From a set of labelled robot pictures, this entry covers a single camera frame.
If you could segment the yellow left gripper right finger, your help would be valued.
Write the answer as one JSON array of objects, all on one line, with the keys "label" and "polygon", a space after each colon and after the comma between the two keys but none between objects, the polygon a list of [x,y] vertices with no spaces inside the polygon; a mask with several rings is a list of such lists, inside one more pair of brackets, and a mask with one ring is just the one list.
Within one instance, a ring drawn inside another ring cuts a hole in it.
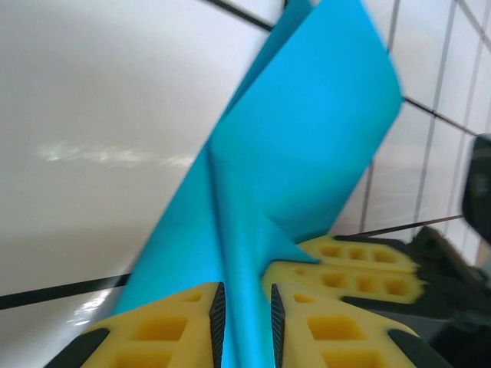
[{"label": "yellow left gripper right finger", "polygon": [[448,367],[406,325],[304,287],[271,287],[277,367]]}]

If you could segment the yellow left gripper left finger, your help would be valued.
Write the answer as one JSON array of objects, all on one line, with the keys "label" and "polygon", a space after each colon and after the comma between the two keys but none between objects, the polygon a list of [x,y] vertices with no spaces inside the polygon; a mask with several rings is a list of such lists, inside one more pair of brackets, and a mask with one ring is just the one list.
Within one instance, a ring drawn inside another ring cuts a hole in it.
[{"label": "yellow left gripper left finger", "polygon": [[222,282],[209,282],[101,320],[49,367],[220,367],[226,325]]}]

